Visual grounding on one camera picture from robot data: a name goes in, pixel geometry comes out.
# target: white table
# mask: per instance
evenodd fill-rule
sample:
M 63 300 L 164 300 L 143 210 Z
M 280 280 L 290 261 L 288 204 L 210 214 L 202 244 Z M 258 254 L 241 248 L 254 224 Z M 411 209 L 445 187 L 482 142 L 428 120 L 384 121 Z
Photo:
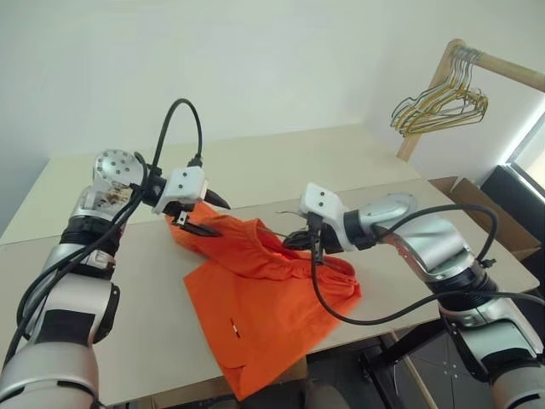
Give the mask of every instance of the white table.
M 402 181 L 341 193 L 352 208 L 389 192 L 413 193 L 421 207 L 443 205 L 449 200 L 424 180 Z M 296 210 L 297 200 L 260 204 L 235 210 L 235 216 L 260 217 L 271 229 L 289 233 L 304 221 L 277 210 Z M 486 233 L 462 212 L 445 213 L 475 251 Z M 20 294 L 39 271 L 58 237 L 34 239 L 0 247 L 3 274 L 0 325 L 14 326 L 14 309 Z M 381 245 L 367 251 L 341 255 L 358 271 L 363 301 L 352 317 L 370 319 L 390 314 L 429 294 L 427 287 L 397 256 L 394 248 Z M 537 280 L 501 245 L 490 256 L 497 264 L 490 275 L 506 291 L 526 291 Z M 96 346 L 100 366 L 100 395 L 106 404 L 134 400 L 169 389 L 218 377 L 221 372 L 200 330 L 197 317 L 182 283 L 202 258 L 180 248 L 170 237 L 164 221 L 141 222 L 127 228 L 117 256 L 113 281 L 122 297 L 112 333 Z M 391 323 L 370 327 L 341 324 L 319 344 L 328 349 L 373 337 L 386 331 L 418 325 L 437 318 L 434 303 Z M 10 331 L 0 335 L 0 351 L 7 348 Z
M 97 147 L 97 152 L 90 155 L 51 159 L 0 244 L 60 234 L 79 194 L 91 184 L 97 154 L 106 148 Z M 117 147 L 115 142 L 110 148 L 134 151 L 131 147 Z M 173 167 L 185 166 L 194 151 L 194 143 L 165 147 L 159 162 L 163 174 L 168 177 Z M 141 152 L 151 163 L 152 151 Z M 205 139 L 203 157 L 210 188 L 232 208 L 298 198 L 309 181 L 342 191 L 420 177 L 361 125 L 211 143 Z M 143 205 L 129 223 L 157 219 Z

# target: orange shirt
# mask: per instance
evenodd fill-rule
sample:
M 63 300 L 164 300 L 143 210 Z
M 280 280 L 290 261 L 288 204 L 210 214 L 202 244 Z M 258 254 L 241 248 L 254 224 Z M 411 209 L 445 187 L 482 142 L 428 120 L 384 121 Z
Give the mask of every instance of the orange shirt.
M 219 215 L 206 204 L 191 213 L 221 237 L 199 237 L 171 226 L 180 245 L 209 258 L 186 276 L 204 335 L 238 399 L 267 386 L 337 325 L 314 294 L 310 254 L 282 246 L 260 220 Z M 318 266 L 328 304 L 347 314 L 361 298 L 352 266 L 325 257 Z

